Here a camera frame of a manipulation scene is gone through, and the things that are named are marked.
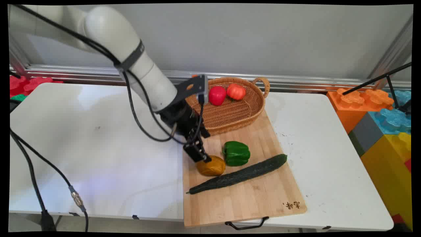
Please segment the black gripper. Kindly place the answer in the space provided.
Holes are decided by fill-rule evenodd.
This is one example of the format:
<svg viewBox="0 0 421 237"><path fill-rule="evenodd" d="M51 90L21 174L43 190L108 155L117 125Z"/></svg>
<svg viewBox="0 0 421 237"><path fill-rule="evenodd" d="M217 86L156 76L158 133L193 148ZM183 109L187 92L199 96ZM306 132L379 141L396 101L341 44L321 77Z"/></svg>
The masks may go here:
<svg viewBox="0 0 421 237"><path fill-rule="evenodd" d="M190 139L195 135L198 128L199 114L185 100L161 110L160 117L170 128L173 128L176 123L176 133L185 139ZM183 150L195 163L212 161L206 153L201 136L196 137L196 143L183 145Z"/></svg>

